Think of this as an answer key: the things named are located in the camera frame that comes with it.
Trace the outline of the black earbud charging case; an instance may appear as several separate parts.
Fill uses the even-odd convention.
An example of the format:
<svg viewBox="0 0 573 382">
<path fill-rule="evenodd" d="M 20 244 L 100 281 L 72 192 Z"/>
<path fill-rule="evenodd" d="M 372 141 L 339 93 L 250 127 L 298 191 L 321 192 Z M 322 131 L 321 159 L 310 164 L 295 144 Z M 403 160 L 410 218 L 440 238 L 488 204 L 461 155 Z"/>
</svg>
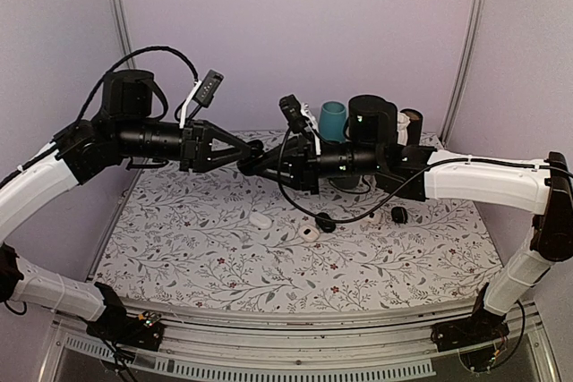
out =
<svg viewBox="0 0 573 382">
<path fill-rule="evenodd" d="M 266 152 L 264 144 L 261 140 L 252 140 L 249 142 L 250 155 L 244 159 L 239 160 L 236 166 L 239 172 L 245 176 L 253 176 L 261 174 L 267 170 L 265 166 Z"/>
</svg>

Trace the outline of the white earbud charging case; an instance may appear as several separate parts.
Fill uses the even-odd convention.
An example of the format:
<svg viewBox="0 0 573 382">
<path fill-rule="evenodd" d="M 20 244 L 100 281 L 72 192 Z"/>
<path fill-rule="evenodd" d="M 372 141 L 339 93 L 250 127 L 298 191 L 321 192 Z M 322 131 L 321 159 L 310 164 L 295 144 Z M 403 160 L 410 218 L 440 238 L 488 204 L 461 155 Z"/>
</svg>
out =
<svg viewBox="0 0 573 382">
<path fill-rule="evenodd" d="M 272 227 L 272 220 L 259 212 L 252 212 L 249 216 L 249 221 L 252 225 L 261 230 L 268 230 Z"/>
</svg>

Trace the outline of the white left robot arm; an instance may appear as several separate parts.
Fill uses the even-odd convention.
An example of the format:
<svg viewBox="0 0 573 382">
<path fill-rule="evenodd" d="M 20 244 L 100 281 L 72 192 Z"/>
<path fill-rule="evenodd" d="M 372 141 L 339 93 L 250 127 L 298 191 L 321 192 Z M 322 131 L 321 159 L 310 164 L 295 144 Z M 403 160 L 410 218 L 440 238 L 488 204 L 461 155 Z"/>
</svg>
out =
<svg viewBox="0 0 573 382">
<path fill-rule="evenodd" d="M 103 99 L 90 120 L 54 138 L 1 185 L 1 238 L 6 240 L 40 209 L 105 169 L 136 157 L 171 161 L 184 172 L 206 173 L 253 155 L 253 145 L 204 120 L 175 123 L 151 114 L 152 101 L 167 101 L 152 72 L 122 70 L 103 78 Z M 133 322 L 114 290 L 81 283 L 30 263 L 1 245 L 1 300 L 24 301 L 96 322 L 113 340 L 126 340 Z"/>
</svg>

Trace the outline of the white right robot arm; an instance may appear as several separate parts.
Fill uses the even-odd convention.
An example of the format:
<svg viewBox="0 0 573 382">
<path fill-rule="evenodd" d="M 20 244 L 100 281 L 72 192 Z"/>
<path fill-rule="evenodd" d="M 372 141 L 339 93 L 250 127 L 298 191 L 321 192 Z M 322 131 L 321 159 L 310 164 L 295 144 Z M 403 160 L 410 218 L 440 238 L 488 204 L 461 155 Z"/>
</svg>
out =
<svg viewBox="0 0 573 382">
<path fill-rule="evenodd" d="M 462 199 L 492 218 L 494 209 L 521 212 L 532 224 L 525 241 L 479 293 L 475 314 L 463 324 L 472 343 L 494 332 L 498 319 L 557 263 L 572 256 L 572 174 L 551 152 L 534 159 L 479 157 L 425 146 L 422 117 L 384 98 L 362 94 L 348 103 L 340 138 L 328 138 L 295 96 L 280 100 L 287 122 L 283 143 L 250 146 L 243 170 L 267 175 L 280 188 L 316 192 L 321 178 L 371 175 L 391 197 Z"/>
</svg>

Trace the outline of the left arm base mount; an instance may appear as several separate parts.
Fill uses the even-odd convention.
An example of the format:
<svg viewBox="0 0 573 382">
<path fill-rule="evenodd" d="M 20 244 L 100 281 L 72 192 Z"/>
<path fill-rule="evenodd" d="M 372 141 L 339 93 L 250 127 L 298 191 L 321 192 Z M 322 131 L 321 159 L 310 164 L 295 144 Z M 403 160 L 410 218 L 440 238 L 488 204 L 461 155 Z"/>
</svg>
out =
<svg viewBox="0 0 573 382">
<path fill-rule="evenodd" d="M 165 332 L 161 315 L 146 310 L 136 317 L 129 316 L 110 286 L 99 282 L 95 286 L 103 295 L 105 308 L 98 319 L 86 322 L 86 333 L 112 344 L 157 352 Z"/>
</svg>

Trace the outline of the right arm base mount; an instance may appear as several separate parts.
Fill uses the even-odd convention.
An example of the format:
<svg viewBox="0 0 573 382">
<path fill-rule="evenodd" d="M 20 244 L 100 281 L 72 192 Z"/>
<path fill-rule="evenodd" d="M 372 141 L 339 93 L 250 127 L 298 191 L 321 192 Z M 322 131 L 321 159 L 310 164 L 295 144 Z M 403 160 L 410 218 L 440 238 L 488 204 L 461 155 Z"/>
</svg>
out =
<svg viewBox="0 0 573 382">
<path fill-rule="evenodd" d="M 505 322 L 506 315 L 489 312 L 484 305 L 484 297 L 489 284 L 480 290 L 471 314 L 436 323 L 432 326 L 431 340 L 439 352 L 464 348 L 503 337 L 509 334 Z"/>
</svg>

